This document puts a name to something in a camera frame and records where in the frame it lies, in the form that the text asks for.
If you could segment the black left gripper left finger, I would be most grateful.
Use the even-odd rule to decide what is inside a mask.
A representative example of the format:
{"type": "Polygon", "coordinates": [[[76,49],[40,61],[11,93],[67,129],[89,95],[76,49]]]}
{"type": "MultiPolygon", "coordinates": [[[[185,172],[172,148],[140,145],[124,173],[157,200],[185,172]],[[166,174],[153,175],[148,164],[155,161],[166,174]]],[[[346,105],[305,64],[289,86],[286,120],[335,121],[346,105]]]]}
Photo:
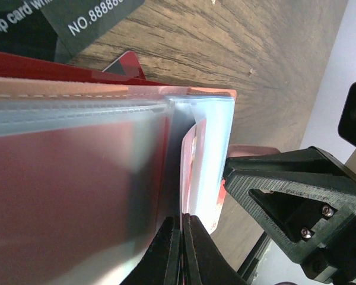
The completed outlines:
{"type": "Polygon", "coordinates": [[[180,282],[180,221],[167,217],[144,256],[124,279],[125,284],[178,284],[180,282]]]}

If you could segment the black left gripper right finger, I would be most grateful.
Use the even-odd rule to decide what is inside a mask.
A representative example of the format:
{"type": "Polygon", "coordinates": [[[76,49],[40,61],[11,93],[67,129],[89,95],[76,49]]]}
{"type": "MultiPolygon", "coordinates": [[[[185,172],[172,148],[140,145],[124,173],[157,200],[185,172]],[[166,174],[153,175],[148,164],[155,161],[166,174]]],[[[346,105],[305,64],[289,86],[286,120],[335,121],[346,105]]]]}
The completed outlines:
{"type": "Polygon", "coordinates": [[[183,215],[183,283],[245,284],[204,228],[199,217],[183,215]]]}

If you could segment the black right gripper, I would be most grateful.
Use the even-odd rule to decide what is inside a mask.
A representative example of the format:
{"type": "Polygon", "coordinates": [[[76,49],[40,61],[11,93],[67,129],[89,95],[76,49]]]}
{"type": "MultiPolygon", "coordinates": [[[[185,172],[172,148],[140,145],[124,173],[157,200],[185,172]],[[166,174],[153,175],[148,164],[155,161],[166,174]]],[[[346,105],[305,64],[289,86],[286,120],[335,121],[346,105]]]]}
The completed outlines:
{"type": "Polygon", "coordinates": [[[230,157],[224,180],[306,277],[356,282],[356,150],[345,165],[316,147],[230,157]]]}

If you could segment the red card with stripe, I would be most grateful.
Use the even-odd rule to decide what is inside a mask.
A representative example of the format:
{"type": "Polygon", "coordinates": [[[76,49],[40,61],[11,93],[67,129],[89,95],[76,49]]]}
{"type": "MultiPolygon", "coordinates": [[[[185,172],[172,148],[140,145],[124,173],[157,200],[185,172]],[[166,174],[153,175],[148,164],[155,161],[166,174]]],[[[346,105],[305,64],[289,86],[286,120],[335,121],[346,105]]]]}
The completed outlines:
{"type": "Polygon", "coordinates": [[[166,120],[0,137],[0,284],[119,284],[154,237],[166,120]]]}

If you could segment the pink card holder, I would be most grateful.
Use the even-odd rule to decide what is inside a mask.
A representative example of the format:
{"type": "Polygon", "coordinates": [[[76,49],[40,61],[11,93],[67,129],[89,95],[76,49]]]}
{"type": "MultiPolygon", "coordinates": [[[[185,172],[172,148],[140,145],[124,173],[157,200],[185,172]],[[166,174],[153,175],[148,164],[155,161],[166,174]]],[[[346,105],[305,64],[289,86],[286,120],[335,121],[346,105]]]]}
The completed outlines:
{"type": "Polygon", "coordinates": [[[0,284],[240,284],[210,235],[236,92],[0,77],[0,284]]]}

